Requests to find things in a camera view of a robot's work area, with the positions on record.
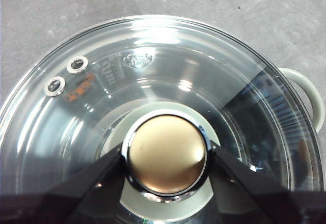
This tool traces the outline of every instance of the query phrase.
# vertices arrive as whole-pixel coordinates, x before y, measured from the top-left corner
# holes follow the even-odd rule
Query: pot lid
[[[221,147],[251,170],[291,190],[322,189],[309,116],[271,63],[206,24],[136,16],[71,37],[19,82],[1,112],[1,194],[42,193],[61,184],[112,148],[108,138],[131,112],[157,102],[194,110]],[[193,125],[179,122],[194,133]],[[137,169],[147,167],[132,155]],[[148,183],[149,176],[138,178]]]

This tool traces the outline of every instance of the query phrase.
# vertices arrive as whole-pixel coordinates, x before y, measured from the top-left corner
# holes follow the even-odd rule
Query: lid knob
[[[138,182],[160,194],[192,187],[205,166],[205,140],[188,120],[161,115],[143,123],[131,138],[129,162]]]

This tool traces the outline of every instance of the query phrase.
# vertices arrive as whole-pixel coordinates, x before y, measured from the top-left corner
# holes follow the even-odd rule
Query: cooking pot
[[[308,95],[312,118],[289,80]],[[66,186],[77,196],[105,175],[99,169],[114,174],[90,183],[96,194],[83,192],[87,204],[72,218],[112,218],[113,209],[120,223],[253,218],[256,204],[232,185],[240,177],[210,175],[215,150],[284,189],[322,191],[316,133],[324,114],[306,77],[212,26],[161,15],[101,23],[38,61],[4,103],[0,198],[40,198],[15,201],[14,215],[2,218],[31,218],[38,201]],[[119,159],[99,167],[114,154]],[[217,201],[215,184],[223,189]]]

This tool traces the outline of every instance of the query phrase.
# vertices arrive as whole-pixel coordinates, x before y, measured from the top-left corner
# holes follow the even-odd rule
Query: pot handle
[[[317,88],[308,78],[295,70],[288,68],[279,68],[279,70],[307,94],[312,107],[312,124],[316,132],[319,132],[325,120],[325,105]]]

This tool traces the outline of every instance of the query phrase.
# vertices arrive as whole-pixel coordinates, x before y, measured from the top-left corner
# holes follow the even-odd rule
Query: orange label
[[[65,101],[72,102],[82,96],[87,92],[92,84],[92,81],[95,79],[93,74],[88,74],[84,81],[73,91],[67,93],[64,97]]]

